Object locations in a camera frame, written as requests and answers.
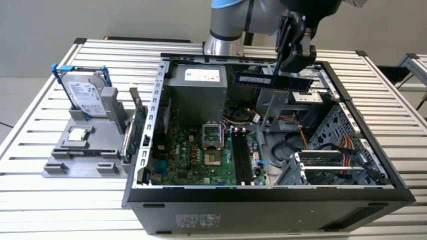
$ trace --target small chip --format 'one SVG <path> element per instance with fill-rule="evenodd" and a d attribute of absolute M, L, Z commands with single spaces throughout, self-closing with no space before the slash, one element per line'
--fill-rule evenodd
<path fill-rule="evenodd" d="M 179 179 L 187 179 L 189 178 L 189 173 L 187 172 L 179 172 L 178 173 L 178 178 Z"/>

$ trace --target aluminum extrusion table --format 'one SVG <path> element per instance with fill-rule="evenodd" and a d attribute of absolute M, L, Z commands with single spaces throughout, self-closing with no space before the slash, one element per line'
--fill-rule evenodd
<path fill-rule="evenodd" d="M 202 54 L 203 49 L 194 43 L 87 40 L 73 45 L 61 65 L 106 65 L 118 98 L 126 108 L 133 108 L 131 85 L 138 86 L 142 100 L 150 102 L 162 52 Z M 275 58 L 271 47 L 249 46 L 245 54 Z M 318 60 L 330 62 L 417 202 L 351 233 L 183 238 L 427 239 L 427 123 L 367 56 L 355 51 L 319 50 Z M 0 146 L 0 239 L 158 238 L 147 236 L 134 212 L 122 209 L 126 179 L 42 177 L 71 117 L 70 107 L 51 76 Z"/>
<path fill-rule="evenodd" d="M 408 53 L 398 66 L 406 67 L 427 86 L 427 55 Z"/>

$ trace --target printed label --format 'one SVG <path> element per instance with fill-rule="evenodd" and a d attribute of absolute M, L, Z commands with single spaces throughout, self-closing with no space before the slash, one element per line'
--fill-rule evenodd
<path fill-rule="evenodd" d="M 221 225 L 221 214 L 177 214 L 177 225 L 179 228 L 218 228 Z"/>
<path fill-rule="evenodd" d="M 219 82 L 221 70 L 217 69 L 187 69 L 186 81 Z"/>
<path fill-rule="evenodd" d="M 257 113 L 255 117 L 254 117 L 254 122 L 258 124 L 261 121 L 262 116 Z"/>
<path fill-rule="evenodd" d="M 259 84 L 271 84 L 273 80 L 270 78 L 261 78 L 261 77 L 251 77 L 251 76 L 242 76 L 239 78 L 241 82 L 247 83 L 259 83 Z"/>
<path fill-rule="evenodd" d="M 106 116 L 106 109 L 97 86 L 90 82 L 69 82 L 71 93 L 81 109 L 93 117 Z"/>

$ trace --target motherboard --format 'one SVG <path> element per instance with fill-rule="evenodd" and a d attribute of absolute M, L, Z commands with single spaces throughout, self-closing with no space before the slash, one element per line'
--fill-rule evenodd
<path fill-rule="evenodd" d="M 153 184 L 155 185 L 266 185 L 259 143 L 254 132 L 241 133 L 245 138 L 237 148 L 230 129 L 222 129 L 223 145 L 206 147 L 206 138 L 215 138 L 213 129 L 175 128 L 171 151 L 166 159 L 157 159 Z M 247 181 L 239 181 L 247 171 Z"/>

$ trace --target power supply label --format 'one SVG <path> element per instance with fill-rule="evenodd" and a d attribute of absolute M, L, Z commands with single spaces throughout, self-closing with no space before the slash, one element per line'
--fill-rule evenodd
<path fill-rule="evenodd" d="M 221 214 L 175 214 L 179 228 L 218 228 L 221 225 Z"/>
<path fill-rule="evenodd" d="M 81 110 L 93 117 L 105 117 L 107 113 L 97 86 L 78 81 L 69 82 L 69 86 Z"/>
<path fill-rule="evenodd" d="M 219 82 L 221 70 L 218 69 L 194 69 L 186 70 L 186 81 Z"/>

